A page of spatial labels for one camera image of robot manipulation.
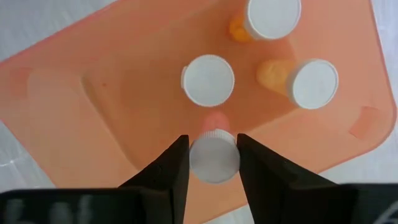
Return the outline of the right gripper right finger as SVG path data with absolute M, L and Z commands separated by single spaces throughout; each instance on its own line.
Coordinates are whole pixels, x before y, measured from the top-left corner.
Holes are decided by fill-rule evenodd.
M 237 135 L 239 174 L 255 223 L 280 223 L 285 195 L 293 185 L 334 183 L 286 159 L 247 134 Z

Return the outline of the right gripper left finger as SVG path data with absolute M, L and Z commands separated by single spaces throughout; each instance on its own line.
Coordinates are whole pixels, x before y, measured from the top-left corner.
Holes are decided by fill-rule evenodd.
M 134 223 L 183 223 L 189 182 L 189 137 L 178 137 L 120 188 L 132 190 Z

